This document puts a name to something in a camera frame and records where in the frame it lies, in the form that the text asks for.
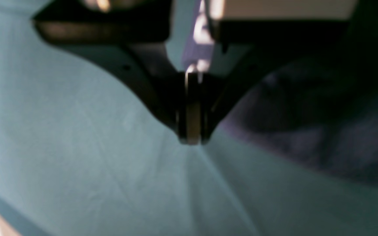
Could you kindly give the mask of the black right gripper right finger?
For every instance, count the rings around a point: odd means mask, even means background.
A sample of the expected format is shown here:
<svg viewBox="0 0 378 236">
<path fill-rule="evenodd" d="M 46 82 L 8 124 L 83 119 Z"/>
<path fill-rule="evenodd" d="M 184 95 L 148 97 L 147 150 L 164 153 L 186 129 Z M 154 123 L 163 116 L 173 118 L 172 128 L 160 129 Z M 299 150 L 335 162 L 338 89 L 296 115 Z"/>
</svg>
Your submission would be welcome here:
<svg viewBox="0 0 378 236">
<path fill-rule="evenodd" d="M 243 95 L 261 78 L 288 62 L 340 41 L 349 20 L 213 20 L 210 67 L 198 72 L 200 140 L 206 144 Z"/>
</svg>

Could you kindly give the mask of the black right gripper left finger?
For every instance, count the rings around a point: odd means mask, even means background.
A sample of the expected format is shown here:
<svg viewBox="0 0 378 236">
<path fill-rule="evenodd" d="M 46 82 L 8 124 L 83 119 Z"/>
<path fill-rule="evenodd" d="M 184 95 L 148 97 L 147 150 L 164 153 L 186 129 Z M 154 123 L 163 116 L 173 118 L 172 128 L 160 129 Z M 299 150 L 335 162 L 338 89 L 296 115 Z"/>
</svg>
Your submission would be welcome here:
<svg viewBox="0 0 378 236">
<path fill-rule="evenodd" d="M 49 45 L 117 78 L 181 143 L 193 145 L 188 75 L 172 65 L 165 46 L 173 6 L 172 0 L 53 0 L 32 23 Z"/>
</svg>

